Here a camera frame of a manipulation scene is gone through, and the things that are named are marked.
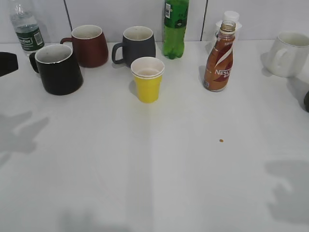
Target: red mug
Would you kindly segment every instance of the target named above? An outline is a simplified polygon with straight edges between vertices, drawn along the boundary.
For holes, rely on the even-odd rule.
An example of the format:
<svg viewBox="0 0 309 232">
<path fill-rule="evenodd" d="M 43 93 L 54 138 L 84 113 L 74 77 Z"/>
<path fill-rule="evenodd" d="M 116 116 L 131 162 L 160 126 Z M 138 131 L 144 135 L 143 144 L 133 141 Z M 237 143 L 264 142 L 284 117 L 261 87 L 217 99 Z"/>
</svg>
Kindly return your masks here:
<svg viewBox="0 0 309 232">
<path fill-rule="evenodd" d="M 95 25 L 83 25 L 72 31 L 71 38 L 63 38 L 61 44 L 73 43 L 78 63 L 86 68 L 95 68 L 108 60 L 108 48 L 102 28 Z"/>
</svg>

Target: plastic bottle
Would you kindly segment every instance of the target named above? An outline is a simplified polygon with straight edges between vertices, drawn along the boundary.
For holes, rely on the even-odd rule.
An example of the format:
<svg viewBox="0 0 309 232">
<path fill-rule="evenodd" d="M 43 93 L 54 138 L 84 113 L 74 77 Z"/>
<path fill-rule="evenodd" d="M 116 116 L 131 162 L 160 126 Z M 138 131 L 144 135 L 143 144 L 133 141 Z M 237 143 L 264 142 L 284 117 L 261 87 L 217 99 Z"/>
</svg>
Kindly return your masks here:
<svg viewBox="0 0 309 232">
<path fill-rule="evenodd" d="M 214 33 L 213 39 L 212 39 L 212 46 L 213 47 L 215 46 L 215 44 L 217 42 L 217 35 L 219 34 L 220 27 L 221 27 L 223 21 L 233 21 L 233 22 L 236 23 L 234 46 L 236 44 L 236 41 L 238 40 L 239 31 L 242 28 L 242 24 L 239 22 L 239 14 L 235 11 L 225 11 L 224 15 L 223 15 L 223 20 L 220 20 L 219 22 L 216 23 L 216 29 L 215 29 L 215 33 Z"/>
<path fill-rule="evenodd" d="M 233 66 L 233 41 L 236 24 L 233 21 L 223 21 L 217 42 L 208 57 L 204 87 L 213 92 L 224 90 Z"/>
<path fill-rule="evenodd" d="M 169 59 L 180 58 L 184 52 L 189 0 L 165 1 L 165 37 L 163 54 Z"/>
<path fill-rule="evenodd" d="M 30 0 L 9 0 L 10 19 L 27 55 L 44 47 L 41 32 L 33 15 Z"/>
</svg>

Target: white mug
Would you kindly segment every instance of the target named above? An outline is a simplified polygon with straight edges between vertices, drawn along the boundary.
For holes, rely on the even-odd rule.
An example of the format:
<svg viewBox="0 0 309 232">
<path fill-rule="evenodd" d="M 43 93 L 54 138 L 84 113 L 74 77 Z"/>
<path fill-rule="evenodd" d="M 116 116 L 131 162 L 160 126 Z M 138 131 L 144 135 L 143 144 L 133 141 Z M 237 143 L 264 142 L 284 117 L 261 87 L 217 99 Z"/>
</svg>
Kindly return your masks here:
<svg viewBox="0 0 309 232">
<path fill-rule="evenodd" d="M 297 32 L 280 33 L 265 62 L 276 76 L 294 77 L 303 69 L 309 54 L 309 37 Z"/>
</svg>

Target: bottle cap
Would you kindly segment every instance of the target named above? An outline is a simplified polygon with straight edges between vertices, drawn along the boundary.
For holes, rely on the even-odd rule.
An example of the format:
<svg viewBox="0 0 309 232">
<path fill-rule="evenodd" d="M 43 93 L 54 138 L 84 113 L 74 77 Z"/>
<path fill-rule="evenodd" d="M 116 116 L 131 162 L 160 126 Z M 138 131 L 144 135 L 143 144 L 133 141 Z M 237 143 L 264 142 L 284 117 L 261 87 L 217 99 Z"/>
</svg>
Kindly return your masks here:
<svg viewBox="0 0 309 232">
<path fill-rule="evenodd" d="M 221 24 L 220 32 L 223 34 L 234 34 L 236 23 L 233 21 L 223 21 Z"/>
<path fill-rule="evenodd" d="M 239 20 L 239 14 L 235 11 L 225 11 L 223 15 L 223 21 L 233 21 L 237 23 Z"/>
</svg>

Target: green soda bottle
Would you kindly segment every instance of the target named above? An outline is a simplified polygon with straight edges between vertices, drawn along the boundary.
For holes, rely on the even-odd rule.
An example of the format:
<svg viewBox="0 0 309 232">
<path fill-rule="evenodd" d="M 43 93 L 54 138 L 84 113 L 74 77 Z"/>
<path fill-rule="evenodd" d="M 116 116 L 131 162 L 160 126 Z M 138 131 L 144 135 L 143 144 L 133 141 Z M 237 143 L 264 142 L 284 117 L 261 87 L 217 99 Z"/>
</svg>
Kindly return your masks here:
<svg viewBox="0 0 309 232">
<path fill-rule="evenodd" d="M 188 9 L 189 0 L 165 0 L 163 54 L 169 59 L 183 56 Z"/>
</svg>

